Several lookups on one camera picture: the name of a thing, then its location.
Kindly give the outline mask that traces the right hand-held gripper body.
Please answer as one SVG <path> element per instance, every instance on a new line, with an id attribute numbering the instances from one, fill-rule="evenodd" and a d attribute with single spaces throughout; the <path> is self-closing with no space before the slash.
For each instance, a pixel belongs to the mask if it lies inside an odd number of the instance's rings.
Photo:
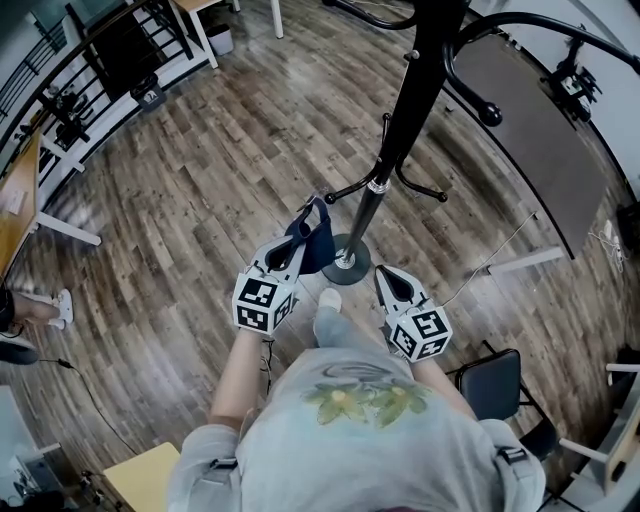
<path id="1" fill-rule="evenodd" d="M 431 299 L 403 313 L 388 314 L 385 326 L 388 342 L 409 363 L 440 355 L 453 335 L 444 308 Z"/>

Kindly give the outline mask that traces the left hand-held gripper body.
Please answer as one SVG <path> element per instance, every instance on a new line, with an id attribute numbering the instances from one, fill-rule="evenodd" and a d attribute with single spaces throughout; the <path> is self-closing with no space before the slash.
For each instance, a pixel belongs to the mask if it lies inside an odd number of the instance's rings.
<path id="1" fill-rule="evenodd" d="M 297 303 L 299 270 L 267 272 L 252 264 L 238 274 L 232 297 L 234 324 L 264 336 L 293 312 Z"/>

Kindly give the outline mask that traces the dark blue cap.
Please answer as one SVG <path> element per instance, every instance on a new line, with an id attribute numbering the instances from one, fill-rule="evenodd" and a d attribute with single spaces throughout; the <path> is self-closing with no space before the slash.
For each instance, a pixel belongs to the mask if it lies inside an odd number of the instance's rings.
<path id="1" fill-rule="evenodd" d="M 311 228 L 306 220 L 314 208 L 318 210 L 319 224 Z M 331 265 L 335 260 L 336 249 L 331 218 L 325 202 L 315 195 L 305 202 L 299 212 L 285 234 L 293 237 L 295 247 L 305 245 L 299 274 L 311 275 Z"/>

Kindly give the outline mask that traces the black metal coat rack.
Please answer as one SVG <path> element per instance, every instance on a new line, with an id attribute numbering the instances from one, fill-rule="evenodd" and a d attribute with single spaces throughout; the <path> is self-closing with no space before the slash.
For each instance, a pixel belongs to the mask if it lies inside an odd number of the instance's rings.
<path id="1" fill-rule="evenodd" d="M 341 9 L 379 29 L 416 29 L 413 48 L 404 55 L 408 67 L 394 110 L 385 117 L 381 149 L 372 170 L 356 183 L 325 195 L 325 202 L 333 204 L 356 191 L 364 191 L 351 232 L 334 237 L 337 249 L 335 260 L 322 269 L 325 277 L 334 284 L 352 285 L 367 274 L 371 265 L 371 255 L 362 237 L 389 189 L 390 177 L 393 174 L 404 186 L 419 194 L 440 202 L 448 199 L 444 192 L 409 181 L 402 172 L 404 160 L 416 142 L 445 83 L 449 83 L 475 109 L 479 120 L 485 126 L 496 127 L 501 123 L 502 113 L 498 106 L 482 99 L 456 74 L 454 60 L 465 45 L 488 35 L 502 25 L 536 26 L 575 37 L 624 62 L 640 75 L 640 56 L 632 55 L 627 50 L 587 31 L 547 16 L 528 12 L 499 12 L 464 25 L 464 17 L 471 0 L 410 1 L 413 4 L 413 13 L 409 18 L 389 21 L 374 16 L 348 0 L 322 0 L 325 6 Z"/>

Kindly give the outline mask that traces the person's right forearm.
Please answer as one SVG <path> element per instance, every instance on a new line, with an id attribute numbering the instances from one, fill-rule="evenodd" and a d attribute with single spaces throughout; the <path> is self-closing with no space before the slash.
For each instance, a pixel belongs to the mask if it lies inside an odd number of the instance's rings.
<path id="1" fill-rule="evenodd" d="M 457 390 L 434 358 L 410 364 L 413 378 L 437 392 L 453 409 L 476 421 L 477 417 L 468 402 Z"/>

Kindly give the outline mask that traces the person's left forearm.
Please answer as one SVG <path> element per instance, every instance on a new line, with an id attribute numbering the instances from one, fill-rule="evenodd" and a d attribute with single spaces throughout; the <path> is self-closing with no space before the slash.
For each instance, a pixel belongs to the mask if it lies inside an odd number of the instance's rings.
<path id="1" fill-rule="evenodd" d="M 240 329 L 213 395 L 208 421 L 240 431 L 260 396 L 263 337 Z"/>

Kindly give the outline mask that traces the person's grey trouser leg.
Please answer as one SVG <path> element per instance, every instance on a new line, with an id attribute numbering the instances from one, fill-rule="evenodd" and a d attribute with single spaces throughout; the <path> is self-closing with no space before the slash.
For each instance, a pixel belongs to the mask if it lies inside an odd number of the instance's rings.
<path id="1" fill-rule="evenodd" d="M 334 358 L 364 362 L 389 358 L 389 351 L 355 323 L 328 306 L 321 306 L 313 323 L 314 348 Z"/>

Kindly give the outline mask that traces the black padded chair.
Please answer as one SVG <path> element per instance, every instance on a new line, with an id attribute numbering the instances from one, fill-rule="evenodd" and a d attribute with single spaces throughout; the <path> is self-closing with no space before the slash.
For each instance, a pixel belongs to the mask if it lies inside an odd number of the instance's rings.
<path id="1" fill-rule="evenodd" d="M 486 357 L 447 372 L 479 420 L 507 420 L 521 407 L 533 408 L 540 421 L 521 439 L 521 443 L 541 461 L 556 449 L 558 435 L 540 404 L 535 400 L 521 373 L 521 356 L 516 349 L 496 351 L 487 340 L 482 345 L 490 352 Z"/>

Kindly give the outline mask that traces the person's grey flower-print shirt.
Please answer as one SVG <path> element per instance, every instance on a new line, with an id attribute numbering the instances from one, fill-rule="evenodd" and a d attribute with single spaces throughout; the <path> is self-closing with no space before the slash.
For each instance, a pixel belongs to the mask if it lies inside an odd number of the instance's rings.
<path id="1" fill-rule="evenodd" d="M 537 512 L 540 461 L 499 420 L 474 421 L 393 357 L 303 352 L 242 431 L 194 430 L 168 486 L 168 512 Z M 235 469 L 211 470 L 235 457 Z"/>

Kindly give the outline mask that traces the black trash bin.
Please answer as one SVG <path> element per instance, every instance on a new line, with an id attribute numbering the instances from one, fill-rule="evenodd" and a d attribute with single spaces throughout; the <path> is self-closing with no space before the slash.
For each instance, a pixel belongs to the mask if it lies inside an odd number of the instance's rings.
<path id="1" fill-rule="evenodd" d="M 151 112 L 166 101 L 166 94 L 160 87 L 159 78 L 155 73 L 135 85 L 130 90 L 130 95 L 144 112 Z"/>

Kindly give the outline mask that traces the white waste bin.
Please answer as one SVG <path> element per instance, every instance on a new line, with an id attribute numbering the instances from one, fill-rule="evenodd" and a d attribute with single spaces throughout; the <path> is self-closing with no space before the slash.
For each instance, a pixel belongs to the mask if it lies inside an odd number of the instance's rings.
<path id="1" fill-rule="evenodd" d="M 234 50 L 231 29 L 227 24 L 219 24 L 205 30 L 205 35 L 216 56 L 223 56 Z"/>

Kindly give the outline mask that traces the wooden desk white legs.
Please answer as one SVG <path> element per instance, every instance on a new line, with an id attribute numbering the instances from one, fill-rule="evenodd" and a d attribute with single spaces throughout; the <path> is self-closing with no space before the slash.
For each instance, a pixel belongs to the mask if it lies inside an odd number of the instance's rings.
<path id="1" fill-rule="evenodd" d="M 0 179 L 0 280 L 6 277 L 28 236 L 40 226 L 93 246 L 102 243 L 98 235 L 44 212 L 39 188 L 42 148 L 59 157 L 62 163 L 70 164 L 72 169 L 84 171 L 83 164 L 44 137 L 40 129 L 33 134 L 9 166 L 8 173 Z"/>

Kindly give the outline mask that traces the light wooden table white legs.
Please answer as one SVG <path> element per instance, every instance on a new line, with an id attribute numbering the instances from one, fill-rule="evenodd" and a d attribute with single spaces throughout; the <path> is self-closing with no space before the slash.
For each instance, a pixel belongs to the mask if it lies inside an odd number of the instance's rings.
<path id="1" fill-rule="evenodd" d="M 184 11 L 191 20 L 191 23 L 195 29 L 197 40 L 201 43 L 202 50 L 204 51 L 209 66 L 215 70 L 218 68 L 218 62 L 215 57 L 213 48 L 206 36 L 204 26 L 200 19 L 199 13 L 212 6 L 225 6 L 230 9 L 233 14 L 241 12 L 241 0 L 170 0 L 171 8 L 174 10 L 174 14 L 177 19 L 181 19 L 179 11 Z M 280 0 L 269 0 L 271 7 L 271 17 L 274 28 L 275 37 L 277 39 L 284 38 L 284 27 L 281 14 Z"/>

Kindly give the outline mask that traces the black metal railing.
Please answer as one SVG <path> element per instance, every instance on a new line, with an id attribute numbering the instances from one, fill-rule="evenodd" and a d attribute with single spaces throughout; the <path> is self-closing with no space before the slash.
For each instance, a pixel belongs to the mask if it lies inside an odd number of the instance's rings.
<path id="1" fill-rule="evenodd" d="M 164 90 L 202 55 L 170 0 L 121 0 L 93 25 L 72 5 L 0 86 L 0 151 L 14 155 L 38 129 L 69 149 L 120 118 L 130 90 L 155 73 Z"/>

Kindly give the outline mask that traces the white frame wooden table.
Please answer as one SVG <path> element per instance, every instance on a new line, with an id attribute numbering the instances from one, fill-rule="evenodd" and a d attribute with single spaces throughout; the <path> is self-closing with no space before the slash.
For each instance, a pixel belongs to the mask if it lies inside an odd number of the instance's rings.
<path id="1" fill-rule="evenodd" d="M 616 413 L 613 431 L 613 445 L 605 451 L 594 450 L 566 438 L 559 440 L 562 448 L 601 466 L 594 482 L 604 495 L 609 494 L 624 476 L 640 450 L 640 391 L 629 392 L 623 407 Z"/>

